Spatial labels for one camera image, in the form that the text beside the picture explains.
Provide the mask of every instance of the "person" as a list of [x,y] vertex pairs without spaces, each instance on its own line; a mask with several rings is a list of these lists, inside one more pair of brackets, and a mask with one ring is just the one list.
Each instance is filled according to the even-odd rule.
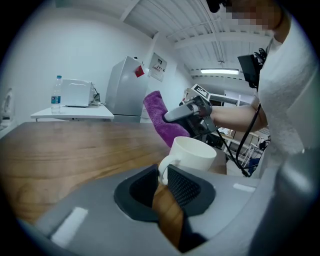
[[212,108],[217,126],[245,132],[259,103],[261,108],[251,131],[269,128],[271,143],[252,174],[261,178],[264,170],[279,167],[286,156],[304,149],[291,124],[287,110],[318,68],[318,59],[298,22],[273,0],[230,0],[226,11],[232,18],[249,19],[274,35],[267,47],[267,58],[260,71],[258,91],[249,106]]

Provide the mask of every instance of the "white mug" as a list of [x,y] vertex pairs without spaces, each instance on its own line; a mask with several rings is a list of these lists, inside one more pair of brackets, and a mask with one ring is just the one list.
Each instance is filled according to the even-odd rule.
[[168,165],[190,167],[200,171],[208,171],[215,160],[217,152],[204,142],[189,138],[174,138],[170,153],[159,164],[158,180],[161,184],[168,184]]

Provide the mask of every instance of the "purple towel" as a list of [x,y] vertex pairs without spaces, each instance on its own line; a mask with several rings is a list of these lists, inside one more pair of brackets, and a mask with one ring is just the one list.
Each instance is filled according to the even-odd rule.
[[148,94],[143,104],[154,125],[156,132],[161,136],[164,142],[171,148],[175,137],[190,137],[190,134],[177,123],[167,123],[163,116],[168,112],[165,103],[161,97],[160,91],[156,90]]

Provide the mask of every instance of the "water bottle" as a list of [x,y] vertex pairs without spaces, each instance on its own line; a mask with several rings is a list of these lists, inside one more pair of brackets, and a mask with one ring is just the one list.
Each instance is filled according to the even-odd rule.
[[56,76],[56,82],[53,87],[53,92],[51,94],[51,113],[59,114],[61,105],[61,86],[62,77],[61,75]]

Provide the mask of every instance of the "white microwave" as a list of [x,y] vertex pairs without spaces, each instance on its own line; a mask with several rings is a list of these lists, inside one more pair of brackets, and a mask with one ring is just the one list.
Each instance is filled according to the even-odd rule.
[[61,104],[68,107],[88,107],[93,101],[95,88],[92,82],[63,79]]

